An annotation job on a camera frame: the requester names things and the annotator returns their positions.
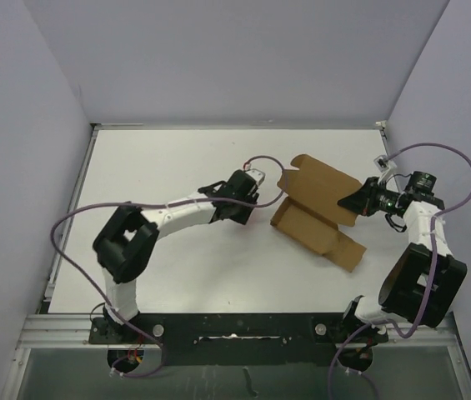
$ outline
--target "gray wall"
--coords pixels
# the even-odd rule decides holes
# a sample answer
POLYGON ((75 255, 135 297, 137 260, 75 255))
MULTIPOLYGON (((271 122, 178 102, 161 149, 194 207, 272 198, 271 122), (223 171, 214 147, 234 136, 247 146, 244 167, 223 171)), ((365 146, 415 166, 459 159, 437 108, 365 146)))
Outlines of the gray wall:
MULTIPOLYGON (((389 122, 392 147, 434 141, 471 157, 471 1, 451 0, 411 74, 389 122)), ((400 161, 439 180, 437 194, 456 203, 470 188, 471 173, 457 156, 416 149, 400 161)), ((468 276, 454 302, 459 331, 471 364, 471 203, 448 215, 454 254, 468 264, 468 276)))
POLYGON ((327 127, 388 117, 447 2, 25 0, 91 122, 327 127))
POLYGON ((21 0, 0 0, 0 392, 90 127, 21 0))

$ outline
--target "cardboard box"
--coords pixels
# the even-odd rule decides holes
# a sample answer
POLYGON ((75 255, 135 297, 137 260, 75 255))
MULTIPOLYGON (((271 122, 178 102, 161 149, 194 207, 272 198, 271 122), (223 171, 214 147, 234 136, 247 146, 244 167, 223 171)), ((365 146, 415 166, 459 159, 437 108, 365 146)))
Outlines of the cardboard box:
POLYGON ((278 182, 288 197, 270 223, 279 231, 352 272, 366 248, 338 230, 352 227, 357 214, 337 205, 337 201, 359 190, 357 179, 307 154, 293 158, 297 169, 286 170, 278 182))

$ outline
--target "white tabletop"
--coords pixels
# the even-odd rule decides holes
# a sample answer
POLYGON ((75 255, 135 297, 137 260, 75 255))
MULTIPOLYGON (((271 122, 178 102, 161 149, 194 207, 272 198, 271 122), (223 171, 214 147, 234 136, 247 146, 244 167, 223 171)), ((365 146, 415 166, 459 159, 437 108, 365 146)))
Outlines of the white tabletop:
MULTIPOLYGON (((79 206, 133 200, 166 203, 227 179, 253 155, 287 167, 308 153, 364 182, 378 175, 373 159, 385 150, 376 130, 102 130, 79 206)), ((280 171, 266 160, 260 202, 276 196, 280 171)), ((394 182, 389 187, 395 189, 394 182)), ((231 221, 191 227, 156 244, 138 278, 138 306, 151 313, 342 312, 360 294, 377 294, 407 245, 383 214, 359 217, 341 230, 367 248, 352 273, 312 254, 269 224, 278 205, 255 210, 246 226, 231 221)), ((103 287, 93 239, 113 213, 75 217, 66 252, 103 287)), ((63 262, 51 313, 88 313, 101 298, 63 262)))

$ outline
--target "screw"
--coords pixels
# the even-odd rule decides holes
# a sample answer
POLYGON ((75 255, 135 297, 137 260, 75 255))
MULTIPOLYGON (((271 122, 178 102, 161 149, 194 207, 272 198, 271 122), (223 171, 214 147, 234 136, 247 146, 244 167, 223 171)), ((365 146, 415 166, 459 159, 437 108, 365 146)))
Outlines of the screw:
POLYGON ((315 327, 315 332, 319 336, 324 336, 326 334, 326 325, 324 325, 323 323, 318 323, 315 327))
POLYGON ((155 336, 156 338, 161 337, 164 334, 164 332, 165 332, 165 328, 163 327, 163 325, 157 324, 152 329, 153 336, 155 336))

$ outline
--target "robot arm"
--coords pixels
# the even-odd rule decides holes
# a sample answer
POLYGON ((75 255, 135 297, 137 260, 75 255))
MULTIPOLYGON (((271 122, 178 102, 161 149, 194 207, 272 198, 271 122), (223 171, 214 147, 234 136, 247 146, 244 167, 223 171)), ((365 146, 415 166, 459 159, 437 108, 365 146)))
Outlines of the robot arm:
MULTIPOLYGON (((253 210, 251 207, 207 199, 230 198, 256 204, 257 190, 264 179, 265 174, 257 169, 237 170, 227 182, 201 187, 163 209, 119 207, 93 244, 113 308, 127 321, 139 314, 137 277, 148 265, 153 248, 161 238, 194 225, 228 218, 246 224, 253 210)), ((104 308, 104 314, 112 323, 123 325, 110 307, 104 308)))
MULTIPOLYGON (((405 225, 399 232, 407 232, 408 246, 397 261, 377 297, 357 297, 345 313, 361 323, 382 324, 390 318, 415 319, 424 290, 433 256, 430 221, 434 214, 444 209, 442 200, 433 195, 436 177, 425 172, 413 172, 403 192, 393 192, 385 187, 392 175, 394 165, 386 165, 382 158, 375 160, 382 177, 370 177, 355 193, 338 201, 348 210, 371 216, 377 211, 386 213, 392 228, 398 226, 392 216, 399 216, 405 225)), ((434 230, 437 244, 435 279, 428 298, 428 306, 421 324, 437 327, 447 313, 467 273, 467 266, 456 260, 444 237, 443 220, 437 217, 434 230)))

